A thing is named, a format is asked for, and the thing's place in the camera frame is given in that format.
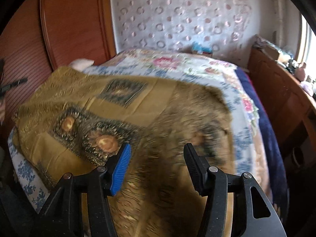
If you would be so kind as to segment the window with wooden frame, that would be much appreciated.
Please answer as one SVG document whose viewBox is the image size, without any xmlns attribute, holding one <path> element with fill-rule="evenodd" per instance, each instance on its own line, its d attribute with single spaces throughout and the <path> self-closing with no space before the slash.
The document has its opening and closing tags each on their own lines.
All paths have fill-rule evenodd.
<svg viewBox="0 0 316 237">
<path fill-rule="evenodd" d="M 303 15 L 301 15 L 297 62 L 305 62 L 309 68 L 315 66 L 315 33 Z"/>
</svg>

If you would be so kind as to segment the dark blue blanket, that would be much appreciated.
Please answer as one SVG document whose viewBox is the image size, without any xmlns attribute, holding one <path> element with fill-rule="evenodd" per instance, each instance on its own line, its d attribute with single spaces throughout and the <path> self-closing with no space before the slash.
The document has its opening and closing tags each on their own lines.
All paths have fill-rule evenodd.
<svg viewBox="0 0 316 237">
<path fill-rule="evenodd" d="M 243 100 L 243 105 L 251 117 L 256 117 L 254 122 L 260 130 L 268 166 L 269 186 L 272 191 L 273 205 L 286 210 L 289 203 L 289 193 L 285 167 L 271 122 L 249 76 L 240 67 L 237 67 L 235 72 L 243 87 L 243 91 L 247 95 L 247 98 Z"/>
</svg>

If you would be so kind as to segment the teal tissue box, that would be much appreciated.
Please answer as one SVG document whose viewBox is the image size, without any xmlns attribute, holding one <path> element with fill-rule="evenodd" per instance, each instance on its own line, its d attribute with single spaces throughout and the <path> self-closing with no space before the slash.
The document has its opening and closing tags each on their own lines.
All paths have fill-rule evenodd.
<svg viewBox="0 0 316 237">
<path fill-rule="evenodd" d="M 211 57 L 213 56 L 213 49 L 211 47 L 205 47 L 198 42 L 193 42 L 192 47 L 191 47 L 191 52 L 193 54 L 199 54 L 199 55 L 204 55 Z"/>
</svg>

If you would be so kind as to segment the mustard patterned garment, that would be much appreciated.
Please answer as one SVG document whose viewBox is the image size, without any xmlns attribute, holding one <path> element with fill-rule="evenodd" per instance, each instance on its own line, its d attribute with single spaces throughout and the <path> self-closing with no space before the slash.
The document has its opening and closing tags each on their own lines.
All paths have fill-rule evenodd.
<svg viewBox="0 0 316 237">
<path fill-rule="evenodd" d="M 185 144 L 234 171 L 231 114 L 214 87 L 61 67 L 13 120 L 14 144 L 48 188 L 131 145 L 123 187 L 109 199 L 119 236 L 196 236 L 205 200 L 193 188 Z"/>
</svg>

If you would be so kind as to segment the cardboard box on cabinet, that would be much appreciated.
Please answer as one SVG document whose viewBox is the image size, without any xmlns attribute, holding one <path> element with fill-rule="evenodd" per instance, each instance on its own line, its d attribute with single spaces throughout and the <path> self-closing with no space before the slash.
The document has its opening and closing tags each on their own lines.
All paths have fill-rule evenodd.
<svg viewBox="0 0 316 237">
<path fill-rule="evenodd" d="M 287 63 L 291 59 L 289 54 L 284 53 L 281 49 L 273 47 L 269 44 L 265 44 L 262 50 L 272 60 L 278 61 L 280 63 Z"/>
</svg>

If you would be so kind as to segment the floral white bed quilt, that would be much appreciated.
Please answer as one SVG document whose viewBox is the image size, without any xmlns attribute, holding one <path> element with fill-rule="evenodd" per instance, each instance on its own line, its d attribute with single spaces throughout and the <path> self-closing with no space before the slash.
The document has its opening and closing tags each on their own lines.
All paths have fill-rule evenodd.
<svg viewBox="0 0 316 237">
<path fill-rule="evenodd" d="M 243 105 L 247 95 L 235 69 L 237 67 L 231 63 L 204 56 L 132 49 L 120 53 L 103 65 L 90 66 L 80 73 L 173 79 L 219 89 L 231 114 L 234 163 L 234 171 L 231 174 L 251 172 L 262 188 L 268 190 L 267 161 L 260 130 L 254 122 L 256 117 L 251 117 Z M 48 188 L 35 166 L 14 144 L 15 131 L 14 125 L 8 138 L 12 162 L 32 208 L 39 212 L 55 186 Z"/>
</svg>

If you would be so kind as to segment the reddish wooden wardrobe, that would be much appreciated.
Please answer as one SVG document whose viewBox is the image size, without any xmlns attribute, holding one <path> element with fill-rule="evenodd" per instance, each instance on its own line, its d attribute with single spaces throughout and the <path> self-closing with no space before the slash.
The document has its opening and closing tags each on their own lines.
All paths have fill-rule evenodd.
<svg viewBox="0 0 316 237">
<path fill-rule="evenodd" d="M 116 55 L 110 0 L 25 0 L 1 34 L 3 84 L 27 78 L 5 95 L 1 136 L 12 113 L 60 66 L 77 58 L 101 64 Z"/>
</svg>

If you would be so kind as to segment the wooden sideboard cabinet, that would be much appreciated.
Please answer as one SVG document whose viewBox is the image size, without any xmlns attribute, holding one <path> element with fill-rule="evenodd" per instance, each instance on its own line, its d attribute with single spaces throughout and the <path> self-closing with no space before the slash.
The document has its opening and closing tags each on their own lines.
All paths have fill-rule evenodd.
<svg viewBox="0 0 316 237">
<path fill-rule="evenodd" d="M 251 49 L 249 76 L 269 117 L 278 144 L 308 142 L 306 156 L 315 159 L 315 100 L 287 70 L 263 51 Z"/>
</svg>

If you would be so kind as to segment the pink bottle on cabinet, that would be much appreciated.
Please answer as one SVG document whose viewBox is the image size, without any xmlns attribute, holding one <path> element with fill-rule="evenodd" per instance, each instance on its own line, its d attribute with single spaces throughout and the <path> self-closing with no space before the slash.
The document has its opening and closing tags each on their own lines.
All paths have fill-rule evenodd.
<svg viewBox="0 0 316 237">
<path fill-rule="evenodd" d="M 306 80 L 306 63 L 301 62 L 295 70 L 295 78 L 302 82 Z"/>
</svg>

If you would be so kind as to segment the circle patterned sheer curtain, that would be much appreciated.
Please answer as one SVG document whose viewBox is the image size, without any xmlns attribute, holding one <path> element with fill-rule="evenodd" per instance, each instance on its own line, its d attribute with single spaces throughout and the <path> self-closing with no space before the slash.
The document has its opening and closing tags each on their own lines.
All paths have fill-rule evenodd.
<svg viewBox="0 0 316 237">
<path fill-rule="evenodd" d="M 111 0 L 116 48 L 187 51 L 194 43 L 229 57 L 241 49 L 250 0 Z"/>
</svg>

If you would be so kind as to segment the beige pillow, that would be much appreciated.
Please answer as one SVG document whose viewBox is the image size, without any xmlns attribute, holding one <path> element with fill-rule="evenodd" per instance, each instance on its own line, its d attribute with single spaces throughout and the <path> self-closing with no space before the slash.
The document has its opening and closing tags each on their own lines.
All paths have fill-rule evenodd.
<svg viewBox="0 0 316 237">
<path fill-rule="evenodd" d="M 94 60 L 86 59 L 86 58 L 78 58 L 70 62 L 69 67 L 72 69 L 82 72 L 84 69 L 93 66 Z"/>
</svg>

